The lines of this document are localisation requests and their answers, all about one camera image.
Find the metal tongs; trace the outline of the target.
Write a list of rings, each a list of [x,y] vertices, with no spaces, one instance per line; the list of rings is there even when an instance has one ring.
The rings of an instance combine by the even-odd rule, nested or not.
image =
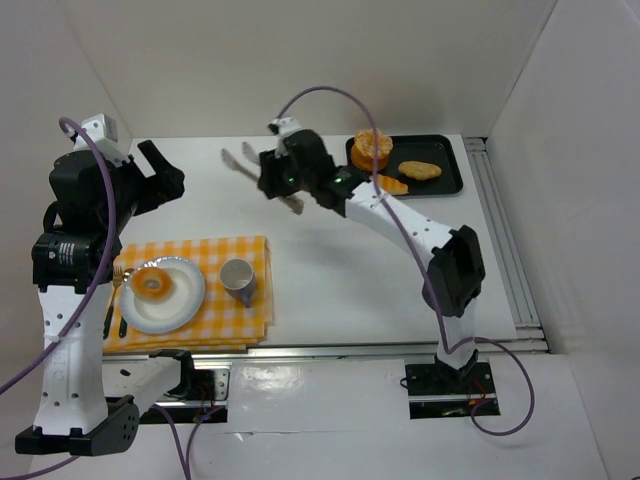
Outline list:
[[[246,160],[250,163],[259,166],[260,160],[257,152],[246,141],[241,143],[242,153]],[[258,184],[259,176],[245,167],[228,149],[223,148],[220,152],[221,160],[232,171],[238,172],[244,177],[248,178],[255,184]],[[286,205],[292,213],[300,216],[304,211],[304,201],[297,195],[291,195],[288,197],[277,197],[281,203]]]

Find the glazed donut bread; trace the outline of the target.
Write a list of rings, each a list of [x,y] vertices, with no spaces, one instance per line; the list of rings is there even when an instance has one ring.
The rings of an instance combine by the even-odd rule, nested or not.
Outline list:
[[[137,270],[129,279],[135,298],[159,303],[172,293],[174,282],[171,276],[158,267],[144,267]]]

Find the oval brown bread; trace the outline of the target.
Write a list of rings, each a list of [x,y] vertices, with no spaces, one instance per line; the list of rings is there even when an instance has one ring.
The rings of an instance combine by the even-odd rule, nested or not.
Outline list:
[[[442,174],[442,169],[439,166],[420,161],[402,162],[398,165],[398,171],[402,175],[417,181],[432,180]]]

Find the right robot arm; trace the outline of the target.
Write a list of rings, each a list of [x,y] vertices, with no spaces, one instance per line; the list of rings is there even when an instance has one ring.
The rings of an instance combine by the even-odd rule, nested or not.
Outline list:
[[[364,225],[413,256],[423,278],[422,297],[435,312],[440,339],[435,369],[441,382],[466,382],[478,360],[468,307],[486,271],[476,232],[442,225],[403,204],[355,167],[338,166],[324,141],[291,118],[270,123],[272,150],[259,154],[259,189],[290,200],[304,191],[323,208]]]

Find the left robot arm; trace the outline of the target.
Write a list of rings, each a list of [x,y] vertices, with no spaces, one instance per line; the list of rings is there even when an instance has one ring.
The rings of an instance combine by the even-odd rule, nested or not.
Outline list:
[[[19,454],[104,456],[132,445],[140,418],[163,395],[193,385],[190,353],[160,350],[103,386],[103,331],[119,235],[128,221],[184,193],[184,174],[151,141],[138,146],[145,176],[116,147],[77,140],[49,175],[55,195],[31,257],[43,312],[46,359],[40,407],[15,437]]]

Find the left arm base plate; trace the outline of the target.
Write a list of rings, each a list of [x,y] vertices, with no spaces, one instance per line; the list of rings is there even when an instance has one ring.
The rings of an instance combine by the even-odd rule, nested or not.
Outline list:
[[[178,425],[222,424],[228,419],[231,371],[228,367],[197,370],[187,393],[164,395],[156,404]]]

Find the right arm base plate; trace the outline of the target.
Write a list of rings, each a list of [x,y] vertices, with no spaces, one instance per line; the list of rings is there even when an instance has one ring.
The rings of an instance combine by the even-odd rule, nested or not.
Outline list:
[[[488,362],[477,363],[460,383],[440,378],[434,363],[406,364],[399,381],[408,394],[411,420],[499,416],[500,407]]]

